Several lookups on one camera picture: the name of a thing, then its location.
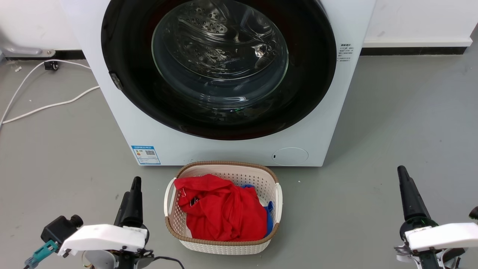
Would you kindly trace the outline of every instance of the power cord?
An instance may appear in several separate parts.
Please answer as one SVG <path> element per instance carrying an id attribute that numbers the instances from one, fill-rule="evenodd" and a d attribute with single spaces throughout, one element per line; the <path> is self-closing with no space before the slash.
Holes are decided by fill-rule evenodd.
<path id="1" fill-rule="evenodd" d="M 178 259 L 170 258 L 170 257 L 163 257 L 163 256 L 156 256 L 156 257 L 154 257 L 154 260 L 153 260 L 153 261 L 159 260 L 159 259 L 166 259 L 166 260 L 175 261 L 175 262 L 179 263 L 179 265 L 181 266 L 182 269 L 184 269 L 183 264 L 182 264 Z"/>
<path id="2" fill-rule="evenodd" d="M 22 88 L 22 86 L 23 86 L 23 84 L 25 83 L 25 81 L 27 80 L 27 78 L 33 73 L 33 71 L 35 71 L 38 67 L 42 66 L 44 63 L 46 63 L 46 62 L 53 62 L 53 61 L 62 62 L 62 63 L 69 63 L 69 64 L 72 64 L 72 65 L 77 65 L 77 66 L 81 66 L 81 67 L 85 67 L 85 68 L 91 69 L 90 67 L 85 66 L 85 65 L 82 65 L 82 64 L 79 64 L 79 63 L 74 63 L 74 62 L 69 62 L 69 61 L 63 61 L 63 60 L 46 60 L 46 61 L 44 61 L 44 62 L 38 64 L 37 66 L 35 66 L 35 68 L 33 68 L 33 69 L 28 73 L 28 75 L 23 79 L 23 81 L 21 82 L 20 86 L 18 86 L 17 90 L 16 90 L 15 93 L 13 94 L 13 97 L 11 98 L 11 100 L 10 100 L 8 106 L 7 106 L 7 109 L 5 110 L 5 113 L 3 113 L 3 116 L 2 116 L 2 118 L 1 118 L 1 120 L 0 120 L 0 129 L 1 129 L 2 125 L 5 124 L 5 123 L 10 123 L 10 122 L 16 121 L 16 120 L 18 120 L 18 119 L 21 119 L 21 118 L 23 118 L 23 117 L 26 117 L 26 116 L 28 116 L 28 115 L 31 115 L 31 114 L 33 114 L 33 113 L 35 113 L 35 112 L 41 111 L 41 110 L 46 109 L 46 108 L 50 108 L 50 107 L 59 106 L 59 105 L 68 104 L 68 103 L 74 102 L 74 101 L 78 100 L 79 98 L 81 98 L 83 95 L 85 95 L 85 94 L 87 94 L 87 93 L 89 93 L 89 92 L 91 92 L 91 91 L 96 90 L 96 89 L 99 88 L 99 86 L 93 87 L 93 88 L 91 88 L 91 89 L 89 89 L 89 90 L 83 92 L 82 94 L 78 95 L 76 98 L 74 98 L 74 99 L 72 99 L 72 100 L 70 100 L 70 101 L 65 101 L 65 102 L 56 103 L 56 104 L 52 104 L 52 105 L 47 105 L 47 106 L 41 107 L 41 108 L 39 108 L 39 109 L 35 109 L 35 110 L 33 110 L 33 111 L 31 111 L 31 112 L 28 112 L 28 113 L 26 113 L 26 114 L 23 114 L 23 115 L 21 115 L 21 116 L 18 116 L 18 117 L 16 117 L 16 118 L 13 118 L 13 119 L 11 119 L 11 120 L 4 121 L 4 120 L 5 120 L 5 117 L 6 117 L 7 114 L 8 114 L 8 111 L 10 110 L 10 107 L 11 107 L 11 104 L 13 103 L 13 100 L 14 100 L 15 97 L 17 96 L 18 91 Z"/>

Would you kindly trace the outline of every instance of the white cable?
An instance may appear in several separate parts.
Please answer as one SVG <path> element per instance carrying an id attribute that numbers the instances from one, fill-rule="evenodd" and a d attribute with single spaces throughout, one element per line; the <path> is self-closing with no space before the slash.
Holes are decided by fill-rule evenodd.
<path id="1" fill-rule="evenodd" d="M 21 116 L 18 116 L 18 117 L 16 117 L 16 118 L 13 118 L 13 119 L 11 119 L 11 120 L 4 121 L 4 122 L 2 122 L 2 124 L 11 123 L 11 122 L 16 121 L 16 120 L 18 120 L 18 119 L 21 119 L 21 118 L 23 118 L 23 117 L 26 117 L 26 116 L 28 116 L 28 115 L 31 115 L 31 114 L 33 114 L 33 113 L 35 113 L 35 112 L 38 112 L 38 111 L 40 111 L 40 110 L 43 110 L 43 109 L 45 109 L 45 108 L 50 108 L 50 107 L 54 107 L 54 106 L 69 104 L 69 103 L 71 103 L 71 102 L 74 102 L 74 101 L 80 99 L 83 95 L 89 93 L 90 91 L 96 90 L 96 89 L 98 89 L 98 88 L 99 88 L 99 86 L 92 87 L 91 89 L 89 89 L 89 90 L 83 92 L 82 94 L 76 96 L 74 99 L 72 99 L 72 100 L 70 100 L 70 101 L 65 101 L 65 102 L 56 103 L 56 104 L 52 104 L 52 105 L 47 105 L 47 106 L 44 106 L 44 107 L 35 109 L 35 110 L 30 111 L 30 112 L 28 112 L 28 113 L 26 113 L 26 114 L 23 114 L 23 115 L 21 115 Z"/>
<path id="2" fill-rule="evenodd" d="M 69 63 L 69 64 L 72 64 L 72 65 L 77 65 L 77 66 L 81 66 L 81 67 L 85 67 L 85 68 L 91 69 L 90 67 L 87 67 L 87 66 L 82 65 L 82 64 L 79 64 L 79 63 L 68 62 L 68 61 L 63 61 L 63 60 L 46 60 L 46 61 L 44 61 L 44 62 L 38 64 L 37 66 L 35 66 L 35 68 L 33 68 L 33 69 L 28 73 L 28 75 L 23 79 L 23 81 L 20 83 L 20 86 L 18 86 L 17 90 L 16 90 L 15 93 L 13 94 L 13 97 L 11 98 L 10 102 L 8 103 L 7 109 L 5 110 L 5 113 L 3 113 L 3 116 L 2 116 L 2 118 L 1 118 L 1 120 L 0 120 L 0 129 L 1 129 L 1 127 L 2 127 L 2 124 L 4 124 L 4 123 L 12 122 L 13 120 L 17 120 L 17 119 L 22 118 L 22 117 L 24 117 L 24 116 L 27 116 L 27 115 L 30 115 L 30 114 L 35 113 L 35 112 L 37 112 L 37 111 L 40 111 L 40 110 L 42 110 L 42 109 L 45 109 L 45 108 L 47 108 L 47 107 L 51 107 L 51 106 L 56 106 L 56 105 L 61 105 L 61 104 L 63 104 L 63 103 L 58 103 L 58 104 L 54 104 L 54 105 L 51 105 L 51 106 L 42 107 L 42 108 L 39 108 L 39 109 L 34 110 L 34 111 L 32 111 L 32 112 L 29 112 L 29 113 L 27 113 L 27 114 L 25 114 L 25 115 L 22 115 L 22 116 L 20 116 L 20 117 L 17 117 L 17 118 L 15 118 L 15 119 L 12 119 L 12 120 L 9 120 L 9 121 L 5 121 L 5 122 L 3 121 L 3 120 L 5 120 L 5 117 L 7 116 L 8 110 L 10 109 L 10 106 L 11 106 L 11 104 L 13 103 L 13 100 L 14 100 L 15 97 L 17 96 L 18 91 L 19 91 L 20 88 L 23 86 L 23 84 L 25 83 L 25 81 L 27 80 L 27 78 L 28 78 L 28 77 L 33 73 L 33 71 L 35 71 L 38 67 L 42 66 L 43 63 L 53 62 L 53 61 L 63 62 L 63 63 Z M 83 95 L 87 94 L 89 91 L 94 90 L 94 89 L 97 89 L 97 88 L 89 89 L 89 90 L 87 90 L 86 92 L 80 94 L 80 95 L 79 95 L 78 97 L 76 97 L 75 99 L 73 99 L 73 100 L 71 100 L 71 101 L 68 101 L 68 102 L 73 102 L 73 101 L 77 100 L 78 98 L 82 97 Z"/>

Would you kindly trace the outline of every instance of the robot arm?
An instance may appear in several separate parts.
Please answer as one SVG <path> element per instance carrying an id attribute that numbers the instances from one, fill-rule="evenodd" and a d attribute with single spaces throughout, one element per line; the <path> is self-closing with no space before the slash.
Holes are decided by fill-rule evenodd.
<path id="1" fill-rule="evenodd" d="M 438 226 L 430 218 L 413 179 L 404 166 L 398 167 L 405 222 L 400 228 L 403 246 L 396 247 L 397 259 L 414 261 L 418 269 L 456 269 L 468 247 L 478 247 L 478 225 L 452 223 Z"/>
<path id="2" fill-rule="evenodd" d="M 149 231 L 143 224 L 140 177 L 133 179 L 130 191 L 124 194 L 114 225 L 82 225 L 77 215 L 70 221 L 60 216 L 47 225 L 41 236 L 46 244 L 25 261 L 24 269 L 37 267 L 54 252 L 66 258 L 78 251 L 85 251 L 92 269 L 141 269 L 159 258 L 176 261 L 184 269 L 179 260 L 154 257 L 153 251 L 146 249 Z"/>

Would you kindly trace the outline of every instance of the cable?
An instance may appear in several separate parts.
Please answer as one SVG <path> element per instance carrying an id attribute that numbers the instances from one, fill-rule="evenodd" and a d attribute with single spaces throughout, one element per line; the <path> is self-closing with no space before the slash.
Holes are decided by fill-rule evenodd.
<path id="1" fill-rule="evenodd" d="M 153 261 L 157 260 L 157 259 L 166 259 L 166 260 L 172 260 L 172 261 L 175 261 L 177 263 L 179 263 L 179 265 L 181 266 L 182 269 L 184 269 L 184 266 L 183 264 L 178 260 L 178 259 L 175 259 L 175 258 L 170 258 L 170 257 L 163 257 L 163 256 L 157 256 L 154 258 Z"/>
<path id="2" fill-rule="evenodd" d="M 85 255 L 85 251 L 83 251 L 83 253 L 81 254 L 81 263 L 83 264 L 83 267 L 90 268 L 92 263 L 90 263 L 89 265 L 85 265 L 85 263 L 83 262 L 84 255 Z"/>
<path id="3" fill-rule="evenodd" d="M 4 122 L 2 122 L 2 124 L 11 123 L 11 122 L 16 121 L 16 120 L 18 120 L 18 119 L 21 119 L 21 118 L 23 118 L 23 117 L 26 117 L 26 116 L 28 116 L 28 115 L 31 115 L 31 114 L 33 114 L 33 113 L 35 113 L 35 112 L 38 112 L 38 111 L 40 111 L 40 110 L 43 110 L 43 109 L 45 109 L 45 108 L 50 108 L 50 107 L 54 107 L 54 106 L 69 104 L 69 103 L 71 103 L 71 102 L 74 102 L 74 101 L 80 99 L 83 95 L 85 95 L 85 94 L 91 92 L 92 90 L 96 90 L 96 89 L 99 89 L 99 86 L 92 87 L 91 89 L 89 89 L 89 90 L 83 92 L 82 94 L 76 96 L 74 99 L 72 99 L 72 100 L 70 100 L 70 101 L 65 101 L 65 102 L 56 103 L 56 104 L 52 104 L 52 105 L 47 105 L 47 106 L 44 106 L 44 107 L 35 109 L 35 110 L 30 111 L 30 112 L 28 112 L 28 113 L 26 113 L 26 114 L 23 114 L 23 115 L 21 115 L 21 116 L 18 116 L 18 117 L 16 117 L 16 118 L 13 118 L 13 119 L 11 119 L 11 120 L 4 121 Z"/>
<path id="4" fill-rule="evenodd" d="M 85 67 L 85 68 L 91 69 L 90 67 L 85 66 L 85 65 L 82 65 L 82 64 L 79 64 L 79 63 L 68 62 L 68 61 L 63 61 L 63 60 L 46 60 L 46 61 L 44 61 L 44 62 L 38 64 L 37 66 L 35 66 L 35 68 L 33 68 L 33 69 L 28 73 L 28 75 L 23 79 L 23 81 L 20 83 L 20 86 L 18 86 L 17 90 L 16 90 L 15 93 L 13 94 L 13 97 L 11 98 L 10 102 L 8 103 L 7 109 L 5 110 L 5 113 L 3 113 L 3 116 L 2 116 L 2 118 L 1 118 L 1 120 L 0 120 L 0 129 L 1 129 L 2 125 L 4 124 L 3 121 L 5 120 L 5 117 L 7 116 L 8 110 L 10 110 L 10 106 L 11 106 L 11 104 L 13 103 L 13 100 L 14 100 L 15 97 L 17 96 L 18 91 L 19 91 L 20 88 L 23 86 L 23 84 L 25 83 L 25 81 L 27 80 L 27 78 L 28 78 L 28 77 L 33 73 L 33 71 L 35 71 L 38 67 L 42 66 L 43 63 L 53 62 L 53 61 L 63 62 L 63 63 L 69 63 L 69 64 L 72 64 L 72 65 L 77 65 L 77 66 L 81 66 L 81 67 Z M 86 94 L 86 93 L 87 93 L 87 92 L 84 92 L 84 93 L 80 94 L 80 96 L 78 96 L 77 98 L 73 99 L 73 101 L 75 101 L 76 99 L 80 98 L 81 96 L 83 96 L 83 95 Z M 21 117 L 27 116 L 27 115 L 29 115 L 29 114 L 31 114 L 31 113 L 35 113 L 35 112 L 36 112 L 36 111 L 32 111 L 32 112 L 30 112 L 30 113 L 27 113 L 27 114 L 25 114 L 25 115 L 22 115 Z"/>

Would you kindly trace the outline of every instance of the blue cloth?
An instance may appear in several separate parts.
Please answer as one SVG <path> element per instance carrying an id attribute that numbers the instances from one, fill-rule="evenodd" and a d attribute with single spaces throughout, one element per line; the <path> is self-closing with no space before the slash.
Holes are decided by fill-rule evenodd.
<path id="1" fill-rule="evenodd" d="M 255 188 L 255 187 L 254 185 L 246 184 L 241 186 L 241 188 Z M 274 222 L 272 221 L 272 215 L 271 215 L 272 210 L 274 209 L 274 204 L 272 203 L 272 201 L 269 201 L 269 204 L 267 204 L 267 206 L 264 206 L 264 209 L 267 212 L 267 233 L 266 233 L 266 236 L 264 236 L 264 238 L 266 238 L 272 232 L 272 229 L 274 228 Z"/>

